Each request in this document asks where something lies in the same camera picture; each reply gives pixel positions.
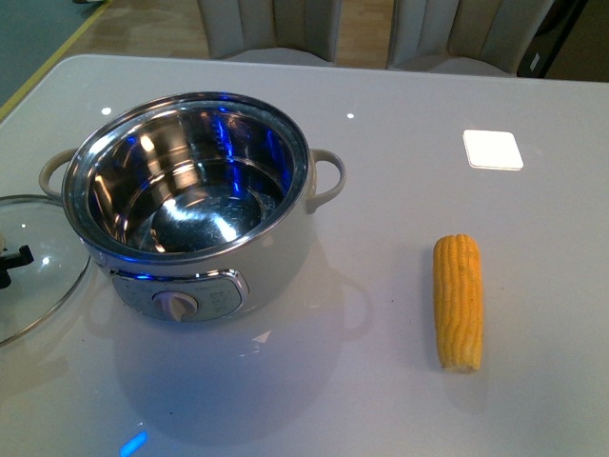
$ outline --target pot rim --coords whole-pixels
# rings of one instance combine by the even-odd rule
[[[218,109],[222,104],[235,112],[247,113],[264,122],[285,141],[294,158],[294,173],[284,200],[261,224],[230,242],[188,252],[149,252],[131,248],[105,232],[95,222],[88,205],[89,188],[95,179],[95,165],[127,132],[133,133],[142,122],[170,110],[201,106]],[[265,237],[296,207],[310,186],[311,155],[298,125],[283,111],[266,102],[231,92],[187,92],[151,100],[120,114],[96,130],[74,153],[62,184],[64,211],[70,224],[85,243],[105,255],[143,265],[183,265],[226,255]]]

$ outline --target chair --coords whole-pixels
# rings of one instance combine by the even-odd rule
[[[332,66],[341,0],[198,0],[209,57]]]
[[[516,76],[554,0],[396,0],[391,70]]]

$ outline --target floor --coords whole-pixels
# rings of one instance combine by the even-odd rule
[[[2,71],[2,89],[10,95],[13,86],[23,84],[32,68],[40,65],[36,52],[44,48],[40,36],[58,33],[63,38],[73,26],[49,30],[45,24],[35,24],[30,29],[39,33],[38,45],[25,51],[15,51],[27,46],[24,40],[7,32],[10,22],[5,11],[19,9],[26,17],[27,8],[42,1],[47,17],[73,15],[75,9],[91,5],[74,5],[69,0],[29,0],[28,2],[3,2],[4,24],[2,34],[5,53],[21,57],[10,71]],[[338,45],[338,65],[343,67],[382,69],[385,66],[393,0],[343,0],[341,30]],[[579,79],[609,82],[609,2],[589,0],[580,20],[565,42],[555,64],[546,77],[555,79]],[[141,56],[167,56],[205,59],[206,38],[196,0],[109,0],[109,5],[90,27],[71,45],[64,58],[78,53],[111,53]],[[0,96],[0,106],[4,103]]]

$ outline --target lid handle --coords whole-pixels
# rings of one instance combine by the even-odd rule
[[[9,268],[18,268],[29,265],[34,261],[29,246],[19,248],[19,252],[9,255],[0,255],[0,288],[10,286]]]

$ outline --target chair back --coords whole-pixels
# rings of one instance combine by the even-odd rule
[[[290,48],[334,62],[341,0],[198,0],[209,57]]]
[[[395,0],[387,65],[434,54],[518,65],[554,0]]]

